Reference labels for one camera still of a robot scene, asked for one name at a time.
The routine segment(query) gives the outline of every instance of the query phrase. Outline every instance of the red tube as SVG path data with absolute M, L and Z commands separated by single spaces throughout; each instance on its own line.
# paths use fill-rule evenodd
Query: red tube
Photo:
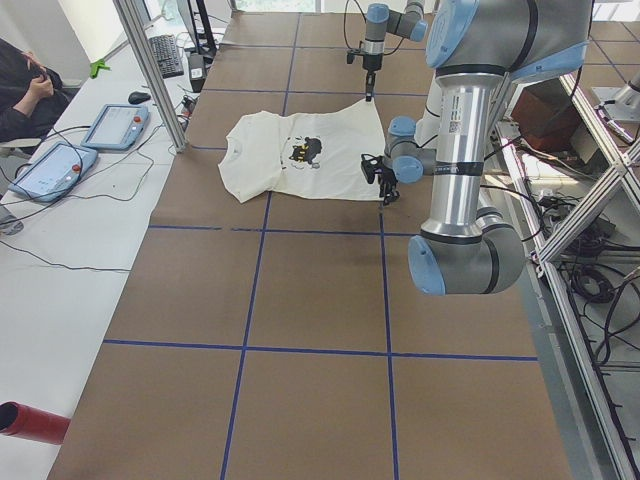
M 2 435 L 62 445 L 69 422 L 68 418 L 16 402 L 0 405 Z

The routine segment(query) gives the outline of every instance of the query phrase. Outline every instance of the computer mouse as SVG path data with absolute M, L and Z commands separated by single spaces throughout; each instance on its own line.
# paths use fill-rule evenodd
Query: computer mouse
M 146 102 L 151 98 L 147 92 L 131 92 L 129 95 L 129 103 L 131 105 L 138 105 L 139 103 Z

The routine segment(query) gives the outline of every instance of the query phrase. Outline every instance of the shirt sleeve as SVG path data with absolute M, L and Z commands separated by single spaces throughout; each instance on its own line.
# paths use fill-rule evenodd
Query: shirt sleeve
M 16 138 L 30 135 L 31 119 L 14 108 L 0 112 L 0 142 L 8 142 Z

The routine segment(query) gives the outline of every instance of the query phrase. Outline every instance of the green object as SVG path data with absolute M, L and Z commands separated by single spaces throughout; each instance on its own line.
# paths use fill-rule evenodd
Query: green object
M 104 62 L 104 58 L 101 58 L 97 62 L 93 62 L 91 64 L 91 73 L 89 76 L 91 78 L 96 78 L 100 70 L 111 70 L 111 67 L 107 67 L 107 64 Z

